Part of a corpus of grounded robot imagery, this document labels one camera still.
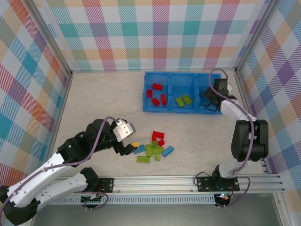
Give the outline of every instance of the black cable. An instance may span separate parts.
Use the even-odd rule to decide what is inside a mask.
[[[211,105],[211,103],[207,104],[206,109],[209,110],[209,111],[212,111],[212,112],[216,112],[216,111],[217,111],[217,108],[216,108],[216,107],[215,107],[215,110],[212,110],[212,109],[209,109],[209,108],[208,108],[208,106],[210,106],[210,105]]]
[[[200,172],[200,173],[198,173],[195,177],[194,177],[194,179],[193,179],[193,183],[196,185],[196,186],[198,186],[197,184],[196,184],[196,178],[198,177],[198,175],[200,175],[200,174],[202,174],[202,173],[205,173],[205,172]]]

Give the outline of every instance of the lime green lego brick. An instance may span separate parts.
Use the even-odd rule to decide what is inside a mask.
[[[160,161],[160,156],[161,156],[161,154],[160,154],[160,153],[157,153],[157,154],[155,155],[155,160],[156,160],[156,161]]]
[[[192,100],[189,98],[187,94],[183,95],[182,98],[186,105],[190,105],[192,103]]]
[[[151,147],[152,147],[152,148],[154,148],[154,147],[159,147],[159,146],[158,146],[158,141],[152,141],[152,142],[151,142]]]
[[[145,156],[138,156],[137,162],[140,163],[150,163],[151,158],[150,157],[145,157]]]
[[[158,154],[164,152],[164,147],[154,147],[151,149],[152,154]]]
[[[151,150],[151,145],[146,145],[145,146],[146,149],[146,156],[152,156],[152,150]]]
[[[183,107],[185,105],[180,97],[176,98],[175,100],[178,103],[179,107]]]

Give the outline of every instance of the plaid wall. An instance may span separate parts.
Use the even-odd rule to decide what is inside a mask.
[[[41,165],[67,75],[21,0],[0,1],[0,185]]]
[[[254,115],[269,122],[268,161],[301,225],[301,0],[282,0],[242,80]]]
[[[233,67],[269,0],[35,0],[75,70]]]

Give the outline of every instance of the lego brick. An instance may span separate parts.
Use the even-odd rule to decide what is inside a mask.
[[[156,107],[160,105],[160,101],[157,98],[153,98],[151,101]]]
[[[165,144],[165,141],[163,139],[158,141],[158,146],[162,147]]]
[[[158,153],[162,153],[164,152],[164,148],[163,147],[154,147],[151,149],[152,154],[158,154]]]
[[[134,152],[134,154],[139,154],[141,152],[145,152],[145,145],[140,145],[140,147]]]
[[[157,138],[164,139],[165,133],[160,133],[160,132],[157,132],[157,131],[153,131],[152,135],[157,137]]]
[[[139,142],[132,143],[133,147],[139,147],[139,145],[140,145]]]
[[[173,151],[174,151],[174,148],[169,146],[164,152],[162,152],[162,156],[165,158],[166,156],[168,156]]]
[[[151,89],[148,89],[148,90],[146,91],[146,96],[147,96],[148,98],[152,97],[152,90],[151,90]]]
[[[182,101],[182,99],[180,97],[176,98],[175,100],[178,103],[179,107],[183,107],[185,105],[184,102]]]
[[[160,84],[154,83],[154,84],[152,85],[152,88],[155,89],[155,90],[162,91],[163,86],[160,85]]]
[[[151,145],[146,145],[146,156],[152,156]]]
[[[192,103],[192,100],[189,98],[187,94],[183,95],[182,99],[184,100],[186,105],[190,105]]]
[[[157,141],[152,141],[152,142],[151,142],[151,147],[152,147],[152,148],[158,147],[158,142],[157,142]]]
[[[138,156],[137,162],[140,163],[150,163],[151,158],[150,157],[145,157],[145,156]]]
[[[162,102],[162,105],[167,105],[167,101],[166,101],[166,97],[164,94],[161,94],[161,102]]]
[[[160,153],[157,153],[156,155],[155,155],[155,161],[160,161]]]

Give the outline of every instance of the purple cable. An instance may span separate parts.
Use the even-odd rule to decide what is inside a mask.
[[[20,191],[20,190],[22,189],[22,187],[23,187],[24,185],[26,185],[31,179],[33,179],[34,177],[36,177],[36,176],[39,175],[40,173],[45,172],[45,171],[47,171],[47,170],[51,170],[51,169],[58,168],[58,167],[62,167],[62,166],[74,166],[74,165],[79,165],[79,164],[82,164],[82,163],[88,161],[88,160],[91,158],[91,156],[93,155],[93,153],[94,153],[94,151],[95,151],[95,149],[96,149],[96,146],[97,146],[97,143],[98,143],[100,134],[101,134],[101,132],[102,132],[102,130],[103,130],[104,124],[105,124],[105,122],[106,122],[108,119],[112,119],[113,121],[118,122],[116,119],[114,119],[113,117],[110,117],[110,116],[106,117],[106,118],[103,120],[103,122],[102,122],[102,124],[101,124],[101,126],[100,126],[100,128],[99,128],[99,130],[98,130],[98,134],[97,134],[97,136],[96,136],[96,139],[95,139],[94,145],[93,145],[93,147],[92,147],[92,150],[91,150],[90,154],[89,154],[84,160],[81,160],[81,161],[78,161],[78,162],[73,162],[73,163],[59,164],[59,165],[55,165],[55,166],[45,167],[44,170],[40,170],[40,171],[36,172],[36,173],[33,174],[32,176],[30,176],[26,181],[24,181],[24,182],[23,182],[16,190],[14,190],[13,193],[12,193],[12,194],[4,201],[3,205],[2,205],[1,208],[0,208],[0,226],[2,226],[2,223],[1,223],[1,217],[2,217],[2,212],[3,212],[3,210],[4,210],[4,207],[5,207],[6,204],[9,202],[9,200],[14,196],[14,194],[16,194],[18,191]]]
[[[85,210],[90,210],[90,211],[97,210],[97,209],[103,207],[109,201],[109,196],[106,193],[103,193],[103,192],[76,192],[76,193],[79,193],[79,194],[101,194],[102,196],[106,196],[107,197],[107,200],[103,204],[98,205],[98,206],[96,206],[94,208],[88,208],[86,206],[87,201],[85,201],[84,202]]]
[[[250,144],[249,144],[248,152],[247,152],[247,154],[246,154],[246,158],[245,158],[243,164],[242,164],[240,167],[238,167],[237,169],[233,170],[233,174],[235,174],[235,172],[238,172],[238,171],[240,171],[243,167],[245,167],[245,165],[247,164],[247,162],[248,162],[248,160],[249,160],[249,158],[250,158],[251,151],[252,151],[252,147],[253,147],[253,141],[254,141],[254,124],[252,123],[252,119],[251,119],[251,117],[249,116],[248,112],[247,112],[244,108],[242,108],[240,105],[237,105],[233,100],[231,100],[231,99],[227,98],[226,96],[220,94],[219,92],[217,92],[217,91],[213,88],[213,86],[212,86],[212,84],[211,84],[211,75],[212,75],[212,73],[215,72],[215,71],[222,71],[222,72],[225,74],[226,78],[228,79],[228,75],[227,75],[227,73],[226,73],[223,69],[221,69],[221,68],[215,68],[215,69],[213,69],[213,70],[210,72],[209,77],[208,77],[210,88],[213,90],[214,93],[216,93],[216,94],[219,95],[220,97],[222,97],[222,98],[228,100],[229,102],[231,102],[232,104],[234,104],[239,110],[241,110],[242,113],[244,113],[245,116],[248,118],[248,120],[250,121],[250,124],[251,124],[251,139],[250,139]],[[227,207],[233,206],[234,204],[238,203],[238,202],[246,195],[246,193],[248,192],[248,190],[249,190],[249,188],[250,188],[250,185],[251,185],[251,180],[250,180],[249,177],[239,177],[239,176],[236,176],[236,177],[237,177],[237,178],[246,178],[246,179],[248,179],[248,186],[247,186],[245,192],[242,194],[242,196],[241,196],[239,199],[235,200],[233,203],[229,204]]]

